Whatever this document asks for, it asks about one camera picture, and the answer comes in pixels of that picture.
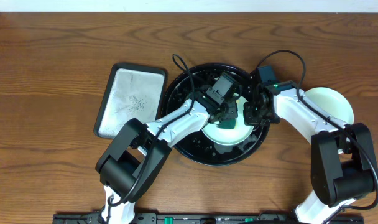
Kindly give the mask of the green yellow sponge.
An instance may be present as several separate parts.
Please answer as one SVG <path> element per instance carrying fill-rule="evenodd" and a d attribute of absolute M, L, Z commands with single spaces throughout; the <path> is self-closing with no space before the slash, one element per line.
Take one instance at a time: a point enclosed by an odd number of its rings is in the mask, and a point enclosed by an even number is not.
<path fill-rule="evenodd" d="M 218 124 L 220 129 L 235 129 L 237 126 L 236 119 L 223 120 Z"/>

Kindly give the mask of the light green plate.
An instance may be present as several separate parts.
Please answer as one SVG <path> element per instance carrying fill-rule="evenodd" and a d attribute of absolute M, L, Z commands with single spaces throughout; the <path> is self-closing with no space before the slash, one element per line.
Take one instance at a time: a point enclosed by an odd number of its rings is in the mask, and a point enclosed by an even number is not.
<path fill-rule="evenodd" d="M 244 124 L 243 110 L 245 102 L 247 100 L 243 96 L 236 100 L 238 116 L 235 118 L 237 120 L 235 129 L 220 129 L 218 128 L 220 122 L 210 123 L 202 129 L 203 134 L 213 142 L 224 146 L 236 145 L 248 138 L 254 127 Z"/>
<path fill-rule="evenodd" d="M 316 87 L 305 92 L 321 109 L 348 124 L 354 124 L 354 112 L 349 101 L 336 90 L 327 87 Z"/>

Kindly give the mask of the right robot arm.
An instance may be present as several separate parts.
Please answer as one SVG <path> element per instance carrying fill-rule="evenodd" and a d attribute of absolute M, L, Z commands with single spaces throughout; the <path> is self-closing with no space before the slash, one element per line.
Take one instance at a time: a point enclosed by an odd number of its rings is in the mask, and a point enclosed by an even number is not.
<path fill-rule="evenodd" d="M 375 192 L 367 209 L 378 204 L 378 167 L 371 133 L 362 123 L 348 124 L 311 101 L 293 81 L 281 82 L 270 65 L 250 74 L 252 100 L 244 105 L 244 122 L 270 126 L 285 120 L 311 146 L 313 190 L 294 210 L 299 223 L 331 223 L 353 202 Z"/>

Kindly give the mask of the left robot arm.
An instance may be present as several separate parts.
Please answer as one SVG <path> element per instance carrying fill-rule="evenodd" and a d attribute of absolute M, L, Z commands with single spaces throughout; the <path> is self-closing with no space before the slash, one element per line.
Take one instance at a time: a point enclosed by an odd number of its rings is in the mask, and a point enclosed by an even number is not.
<path fill-rule="evenodd" d="M 104 223 L 130 223 L 134 205 L 153 184 L 176 143 L 208 123 L 237 118 L 242 87 L 223 72 L 213 85 L 193 87 L 170 114 L 148 123 L 130 119 L 96 163 L 106 192 Z"/>

